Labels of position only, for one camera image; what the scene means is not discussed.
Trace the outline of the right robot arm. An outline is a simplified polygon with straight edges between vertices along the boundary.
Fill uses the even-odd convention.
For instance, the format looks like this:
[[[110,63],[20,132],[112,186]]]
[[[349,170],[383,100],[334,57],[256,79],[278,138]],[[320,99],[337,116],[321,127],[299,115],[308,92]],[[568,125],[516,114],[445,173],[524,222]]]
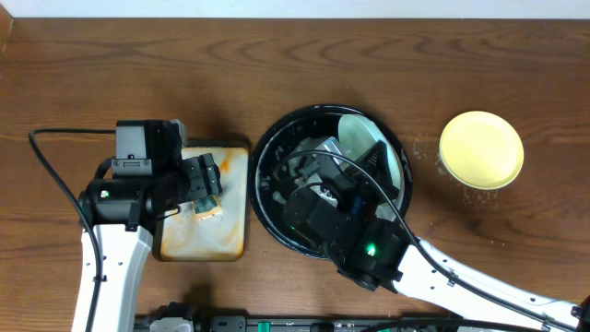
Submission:
[[[395,161],[401,175],[409,177],[404,150],[385,156],[384,142],[375,143],[356,160],[329,150],[293,152],[282,164],[304,159],[300,177],[323,168],[347,164],[339,174],[350,177],[355,186],[369,189],[372,201],[383,200],[393,216],[369,217],[354,202],[332,206],[311,187],[293,192],[287,205],[288,225],[318,246],[338,272],[361,287],[379,287],[439,305],[463,317],[463,326],[493,330],[586,331],[589,305],[575,305],[520,290],[468,267],[417,237],[383,187],[378,166]]]

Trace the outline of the light blue plate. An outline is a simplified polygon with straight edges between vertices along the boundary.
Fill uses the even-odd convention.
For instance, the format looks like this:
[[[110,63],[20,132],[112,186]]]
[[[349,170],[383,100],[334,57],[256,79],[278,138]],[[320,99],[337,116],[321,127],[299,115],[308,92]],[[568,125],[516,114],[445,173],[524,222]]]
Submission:
[[[338,141],[347,156],[356,160],[374,144],[383,141],[387,147],[387,157],[391,161],[393,149],[378,126],[367,117],[357,114],[342,115],[338,122]]]

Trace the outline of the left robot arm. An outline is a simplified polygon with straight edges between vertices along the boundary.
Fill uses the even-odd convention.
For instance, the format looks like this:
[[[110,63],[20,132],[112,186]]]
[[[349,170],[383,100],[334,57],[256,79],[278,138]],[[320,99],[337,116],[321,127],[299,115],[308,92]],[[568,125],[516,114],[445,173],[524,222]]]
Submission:
[[[221,191],[211,154],[114,159],[111,179],[97,176],[79,204],[89,228],[81,237],[83,267],[75,331],[130,331],[143,269],[157,228],[189,204]]]

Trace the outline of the green sponge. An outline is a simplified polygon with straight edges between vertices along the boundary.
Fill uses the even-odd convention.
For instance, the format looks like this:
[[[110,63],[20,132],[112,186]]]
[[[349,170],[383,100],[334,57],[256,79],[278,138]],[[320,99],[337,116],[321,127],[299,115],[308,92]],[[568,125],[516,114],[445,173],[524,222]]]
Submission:
[[[197,215],[215,215],[220,209],[221,204],[217,196],[206,196],[195,201],[195,214]]]

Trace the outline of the rectangular black soapy tray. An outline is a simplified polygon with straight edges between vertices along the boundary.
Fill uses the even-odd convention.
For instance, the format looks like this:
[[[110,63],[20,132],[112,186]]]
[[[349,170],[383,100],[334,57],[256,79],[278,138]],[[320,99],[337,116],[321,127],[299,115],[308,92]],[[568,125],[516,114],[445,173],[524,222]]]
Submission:
[[[220,170],[221,209],[215,215],[195,214],[195,202],[169,211],[158,226],[152,254],[162,262],[236,261],[244,250],[247,220],[249,149],[244,141],[193,140],[184,159],[211,153]]]

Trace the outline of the round black tray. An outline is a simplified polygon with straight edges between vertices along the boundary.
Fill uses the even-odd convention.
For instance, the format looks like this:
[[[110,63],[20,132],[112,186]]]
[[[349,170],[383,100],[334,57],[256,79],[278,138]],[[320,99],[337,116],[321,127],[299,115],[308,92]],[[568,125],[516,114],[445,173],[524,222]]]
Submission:
[[[393,149],[390,172],[400,194],[393,202],[401,216],[407,214],[413,191],[413,179],[406,152],[394,132],[377,117],[344,105],[315,105],[289,113],[274,123],[259,140],[250,159],[248,191],[257,218],[263,227],[290,250],[322,259],[320,251],[281,222],[282,206],[296,184],[280,183],[273,175],[276,164],[293,152],[304,138],[334,136],[338,140],[338,122],[342,115],[357,114],[373,121]]]

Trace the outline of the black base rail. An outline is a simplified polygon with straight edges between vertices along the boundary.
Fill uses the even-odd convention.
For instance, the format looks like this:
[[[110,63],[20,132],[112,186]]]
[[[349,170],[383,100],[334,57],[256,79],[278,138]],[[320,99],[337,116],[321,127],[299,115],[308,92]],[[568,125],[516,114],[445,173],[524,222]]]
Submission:
[[[184,302],[162,305],[149,314],[137,314],[135,331],[149,331],[156,321],[179,316],[192,325],[194,332],[310,332],[361,331],[394,322],[389,316],[351,316],[336,314],[249,314],[237,308],[200,308]]]

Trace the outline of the yellow plate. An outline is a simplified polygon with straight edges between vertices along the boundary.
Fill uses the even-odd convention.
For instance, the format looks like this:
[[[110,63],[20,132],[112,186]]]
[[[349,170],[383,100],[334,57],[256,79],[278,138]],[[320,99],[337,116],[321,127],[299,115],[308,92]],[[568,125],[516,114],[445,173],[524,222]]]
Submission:
[[[512,125],[483,111],[460,113],[442,130],[439,156],[460,183],[496,190],[512,183],[523,168],[524,145]]]

